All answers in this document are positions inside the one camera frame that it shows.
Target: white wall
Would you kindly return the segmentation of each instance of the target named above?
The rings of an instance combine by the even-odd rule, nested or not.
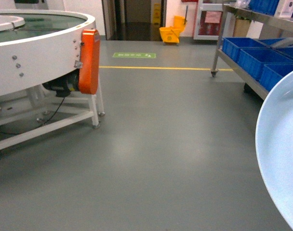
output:
[[[101,0],[63,0],[65,11],[87,13],[95,17],[96,29],[105,35],[103,5]]]
[[[0,0],[0,9],[16,9],[13,0]]]
[[[185,30],[180,34],[182,37],[191,37],[193,33],[194,21],[195,21],[195,2],[181,2],[181,0],[167,0],[167,12],[166,12],[166,26],[173,26],[174,16],[185,17],[186,6],[188,5],[187,12],[187,25]]]

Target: adjustable foot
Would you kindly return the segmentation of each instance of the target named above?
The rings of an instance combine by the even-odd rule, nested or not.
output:
[[[93,129],[98,129],[100,127],[100,124],[98,125],[93,125]]]

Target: gray epoxy floor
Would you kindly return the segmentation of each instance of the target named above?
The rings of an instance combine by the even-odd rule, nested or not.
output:
[[[154,52],[156,59],[112,58]],[[214,45],[103,41],[101,66],[208,68]],[[222,61],[218,67],[228,68]],[[3,150],[0,231],[290,231],[262,181],[262,101],[233,72],[101,68],[106,116]]]

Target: white circular machine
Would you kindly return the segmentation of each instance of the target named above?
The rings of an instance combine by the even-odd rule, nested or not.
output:
[[[256,152],[267,190],[293,229],[293,72],[272,89],[262,105]]]
[[[14,22],[4,22],[5,18]],[[0,96],[80,68],[81,36],[96,28],[93,16],[46,10],[0,10],[1,24]]]

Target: shelf leg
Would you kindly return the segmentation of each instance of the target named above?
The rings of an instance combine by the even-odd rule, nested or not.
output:
[[[213,77],[215,77],[215,75],[217,73],[217,70],[216,70],[217,60],[218,60],[217,50],[220,49],[220,46],[222,44],[223,33],[224,33],[224,29],[225,29],[225,24],[226,24],[226,19],[227,19],[227,11],[223,11],[222,22],[221,22],[221,26],[220,26],[220,30],[219,30],[214,62],[213,62],[213,66],[212,66],[212,69],[211,69],[211,73],[212,73]]]

